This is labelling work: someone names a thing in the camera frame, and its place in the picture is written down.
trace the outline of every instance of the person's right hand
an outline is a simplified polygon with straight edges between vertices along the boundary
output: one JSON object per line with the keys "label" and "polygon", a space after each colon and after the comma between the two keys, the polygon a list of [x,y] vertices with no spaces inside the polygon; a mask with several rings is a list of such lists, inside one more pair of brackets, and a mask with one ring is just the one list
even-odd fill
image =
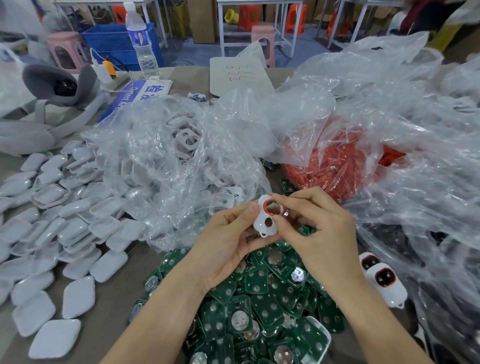
{"label": "person's right hand", "polygon": [[297,191],[290,197],[272,194],[290,209],[288,219],[315,227],[309,236],[298,233],[287,219],[274,215],[279,234],[298,252],[308,272],[333,297],[340,298],[352,284],[365,281],[359,262],[355,219],[320,187]]}

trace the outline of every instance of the pink stool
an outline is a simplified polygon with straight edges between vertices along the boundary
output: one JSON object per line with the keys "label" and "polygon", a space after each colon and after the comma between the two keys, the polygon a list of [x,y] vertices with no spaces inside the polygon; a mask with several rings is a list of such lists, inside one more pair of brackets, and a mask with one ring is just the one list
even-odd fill
{"label": "pink stool", "polygon": [[90,64],[88,47],[80,33],[49,34],[47,44],[57,65],[70,73],[80,73],[85,65]]}
{"label": "pink stool", "polygon": [[267,66],[275,68],[275,29],[273,28],[273,25],[252,26],[252,38],[250,43],[262,39],[266,39],[267,41],[267,47],[264,51]]}

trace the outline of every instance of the water bottle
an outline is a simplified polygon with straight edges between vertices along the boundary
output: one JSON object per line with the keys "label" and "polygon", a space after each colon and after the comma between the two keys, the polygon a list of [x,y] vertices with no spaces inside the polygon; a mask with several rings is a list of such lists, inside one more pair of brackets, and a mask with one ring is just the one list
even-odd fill
{"label": "water bottle", "polygon": [[145,80],[159,80],[160,72],[152,51],[152,42],[148,36],[147,26],[141,16],[137,14],[133,2],[124,2],[127,11],[125,25],[132,41],[133,48],[137,52],[138,64],[144,74]]}

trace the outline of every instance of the blue plastic bin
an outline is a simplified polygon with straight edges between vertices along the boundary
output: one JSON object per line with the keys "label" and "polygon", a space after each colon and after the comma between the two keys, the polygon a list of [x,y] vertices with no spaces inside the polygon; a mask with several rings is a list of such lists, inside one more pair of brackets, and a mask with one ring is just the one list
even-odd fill
{"label": "blue plastic bin", "polygon": [[[159,67],[163,67],[162,51],[156,37],[155,26],[152,23],[147,24],[148,36],[152,42],[152,51],[155,54],[156,62]],[[137,54],[133,49],[132,42],[127,32],[127,27],[123,24],[101,24],[92,26],[82,35],[87,44],[95,49],[103,58],[107,56],[115,57],[120,60],[129,71],[139,71]],[[94,53],[95,59],[101,63],[102,59]],[[121,70],[125,68],[115,59],[109,59]]]}

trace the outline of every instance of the metal table frame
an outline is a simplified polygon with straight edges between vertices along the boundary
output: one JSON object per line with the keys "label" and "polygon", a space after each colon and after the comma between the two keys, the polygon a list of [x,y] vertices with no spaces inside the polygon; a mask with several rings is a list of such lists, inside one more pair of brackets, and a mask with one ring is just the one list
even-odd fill
{"label": "metal table frame", "polygon": [[[263,5],[263,4],[276,4],[275,9],[275,35],[279,35],[282,40],[275,41],[275,45],[284,46],[288,44],[291,47],[290,58],[293,58],[293,51],[295,50],[295,43],[297,41],[297,32],[300,24],[300,15],[303,5],[303,0],[217,0],[218,3],[218,34],[220,35],[220,48],[222,50],[222,57],[225,56],[225,47],[246,47],[250,42],[234,42],[225,43],[225,36],[249,36],[250,32],[224,32],[223,29],[223,5]],[[298,4],[297,19],[295,21],[295,30],[293,32],[292,42],[290,43],[285,38],[285,24],[287,22],[288,4]],[[277,29],[278,11],[282,5],[282,21],[281,32]]]}
{"label": "metal table frame", "polygon": [[[160,12],[160,5],[158,4],[158,1],[157,0],[131,0],[131,1],[134,2],[135,4],[141,4],[142,9],[144,11],[146,23],[150,23],[150,17],[148,16],[147,5],[152,2],[155,4],[157,20],[160,26],[160,31],[162,33],[162,40],[159,42],[159,45],[161,48],[163,45],[165,45],[165,48],[168,48],[167,36],[165,34],[165,29],[163,27],[162,13]],[[52,0],[52,3],[55,6],[61,6],[61,7],[66,5],[87,5],[88,10],[92,15],[92,22],[94,25],[96,25],[96,22],[95,22],[95,18],[93,17],[90,6],[107,5],[109,7],[112,5],[123,5],[123,1],[119,1],[119,0]],[[168,24],[168,30],[169,30],[168,34],[170,35],[170,37],[172,37],[172,26],[170,24],[170,17],[168,16],[167,0],[163,0],[163,6],[165,8],[165,16],[167,17],[167,24]]]}
{"label": "metal table frame", "polygon": [[[343,7],[345,5],[345,2],[347,2],[347,1],[348,2],[355,2],[353,0],[341,0],[340,1],[340,5],[338,7],[338,11],[337,11],[336,18],[335,18],[335,23],[333,24],[332,34],[330,35],[330,38],[328,39],[328,46],[327,46],[328,49],[331,47],[331,45],[333,43],[335,43],[335,45],[337,45],[341,48],[345,47],[344,43],[340,43],[340,42],[335,41],[335,33],[336,33],[337,28],[338,28],[338,23],[339,23],[340,18],[341,18]],[[320,33],[320,28],[322,27],[322,21],[324,19],[327,4],[328,4],[328,0],[325,0],[324,8],[322,9],[322,16],[321,16],[320,21],[318,23],[317,37],[316,38],[318,38],[318,35]],[[362,4],[363,4],[363,6],[362,6],[362,9],[361,9],[361,12],[360,12],[360,16],[359,16],[359,19],[357,20],[357,25],[355,26],[355,30],[353,31],[353,35],[352,35],[352,38],[350,40],[350,44],[355,43],[355,40],[357,39],[357,35],[360,31],[361,24],[363,23],[363,18],[365,17],[365,13],[367,12],[367,8],[369,6],[389,6],[389,7],[401,8],[405,5],[405,2],[403,0],[383,0],[383,1],[382,0],[367,0],[367,1],[362,2]]]}

